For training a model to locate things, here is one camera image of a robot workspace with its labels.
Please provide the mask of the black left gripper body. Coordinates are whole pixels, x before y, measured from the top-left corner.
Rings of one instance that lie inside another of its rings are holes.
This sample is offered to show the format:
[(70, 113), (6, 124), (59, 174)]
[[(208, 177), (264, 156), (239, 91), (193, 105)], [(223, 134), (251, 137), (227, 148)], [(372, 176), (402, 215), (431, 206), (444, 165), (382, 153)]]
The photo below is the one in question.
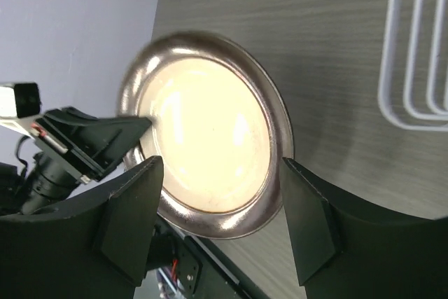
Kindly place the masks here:
[(88, 120), (70, 116), (1, 117), (1, 126), (28, 138), (41, 149), (34, 156), (34, 167), (28, 164), (20, 173), (20, 184), (13, 198), (22, 214), (68, 198), (81, 184), (88, 182), (88, 147), (85, 135)]

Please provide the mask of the large brown rimmed cream plate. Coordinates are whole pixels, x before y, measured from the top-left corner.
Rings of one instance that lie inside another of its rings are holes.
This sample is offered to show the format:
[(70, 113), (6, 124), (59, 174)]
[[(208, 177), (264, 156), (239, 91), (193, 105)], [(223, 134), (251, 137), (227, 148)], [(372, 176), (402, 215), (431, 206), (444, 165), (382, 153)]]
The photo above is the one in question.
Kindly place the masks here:
[(294, 155), (293, 130), (274, 82), (239, 44), (201, 31), (151, 41), (125, 74), (117, 113), (152, 123), (124, 162), (163, 159), (157, 211), (168, 223), (236, 239), (279, 212), (279, 163)]

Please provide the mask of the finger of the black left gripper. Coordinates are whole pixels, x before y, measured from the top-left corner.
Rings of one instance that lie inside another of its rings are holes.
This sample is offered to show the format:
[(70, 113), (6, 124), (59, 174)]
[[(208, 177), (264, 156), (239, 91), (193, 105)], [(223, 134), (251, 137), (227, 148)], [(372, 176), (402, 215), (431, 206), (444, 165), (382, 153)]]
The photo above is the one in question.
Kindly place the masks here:
[(71, 106), (53, 109), (43, 114), (43, 140), (53, 138), (65, 149), (61, 152), (49, 142), (43, 148), (75, 180), (101, 181), (151, 125), (147, 117), (94, 118)]

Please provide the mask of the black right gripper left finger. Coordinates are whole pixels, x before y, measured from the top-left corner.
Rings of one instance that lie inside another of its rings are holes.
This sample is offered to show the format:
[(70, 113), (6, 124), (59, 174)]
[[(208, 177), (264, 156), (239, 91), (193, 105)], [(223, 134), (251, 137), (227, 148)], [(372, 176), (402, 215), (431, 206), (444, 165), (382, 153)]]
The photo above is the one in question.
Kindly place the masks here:
[(34, 214), (1, 218), (2, 298), (132, 298), (146, 272), (162, 158)]

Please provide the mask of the white wire dish rack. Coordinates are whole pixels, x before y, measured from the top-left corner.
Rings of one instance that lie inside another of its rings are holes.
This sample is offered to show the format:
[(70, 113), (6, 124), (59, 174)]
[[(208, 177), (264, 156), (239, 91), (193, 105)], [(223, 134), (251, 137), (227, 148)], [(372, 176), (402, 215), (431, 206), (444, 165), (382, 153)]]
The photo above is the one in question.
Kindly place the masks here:
[(409, 124), (402, 120), (399, 115), (395, 113), (391, 103), (391, 87), (393, 83), (393, 71), (397, 48), (396, 40), (400, 25), (401, 3), (402, 0), (388, 0), (387, 3), (379, 82), (377, 87), (377, 103), (379, 110), (387, 121), (402, 130), (417, 132), (446, 132), (447, 93), (444, 93), (443, 105), (439, 106), (436, 101), (435, 91), (438, 77), (438, 65), (440, 61), (440, 46), (444, 29), (443, 20), (445, 19), (447, 0), (436, 0), (435, 4), (426, 79), (426, 106), (430, 110), (428, 113), (420, 112), (415, 107), (412, 99), (417, 51), (419, 47), (419, 33), (421, 30), (421, 15), (424, 7), (424, 0), (413, 0), (402, 89), (402, 106), (407, 115), (418, 122), (417, 124)]

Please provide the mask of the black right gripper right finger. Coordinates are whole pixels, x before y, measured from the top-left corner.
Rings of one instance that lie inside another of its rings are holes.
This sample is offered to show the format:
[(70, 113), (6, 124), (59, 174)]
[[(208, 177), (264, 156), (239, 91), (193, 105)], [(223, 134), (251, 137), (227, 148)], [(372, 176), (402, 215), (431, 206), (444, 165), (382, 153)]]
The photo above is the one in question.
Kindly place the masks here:
[(373, 204), (290, 158), (281, 193), (308, 298), (446, 298), (447, 220)]

